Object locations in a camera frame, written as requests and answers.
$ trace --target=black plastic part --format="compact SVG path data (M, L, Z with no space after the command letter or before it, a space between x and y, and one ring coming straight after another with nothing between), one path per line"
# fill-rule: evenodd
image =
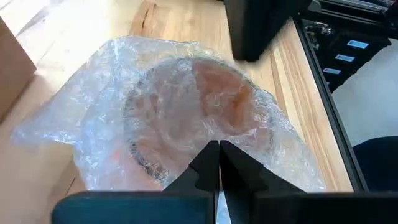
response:
M257 194L252 223L397 223L397 202L397 193Z
M290 16L312 0L224 0L235 60L255 62Z
M210 141L192 160L188 168L164 192L205 192L211 195L211 208L216 222L218 192L220 191L220 145Z
M53 224L212 224L213 201L202 192L83 192L60 201Z
M232 224L253 223L254 197L303 192L228 141L220 142L223 189Z

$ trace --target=wooden table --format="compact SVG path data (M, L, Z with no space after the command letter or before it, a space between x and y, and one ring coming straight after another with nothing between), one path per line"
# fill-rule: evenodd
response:
M42 17L0 16L37 65L37 76L0 127L0 221L47 222L57 200L84 190L72 161L72 148L51 144L27 151L9 135L25 116L48 100L106 40L123 35L199 41L232 60L222 2L214 0L64 0L42 7ZM23 20L28 26L22 26ZM328 190L351 191L331 126L295 26L286 24L255 65L240 64L254 83L272 93L300 137L315 154Z

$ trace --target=plastic wrap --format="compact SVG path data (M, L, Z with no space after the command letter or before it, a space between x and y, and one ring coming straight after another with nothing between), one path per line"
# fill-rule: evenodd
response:
M89 190L161 190L221 139L305 191L325 188L272 95L191 42L108 41L12 137L74 145Z

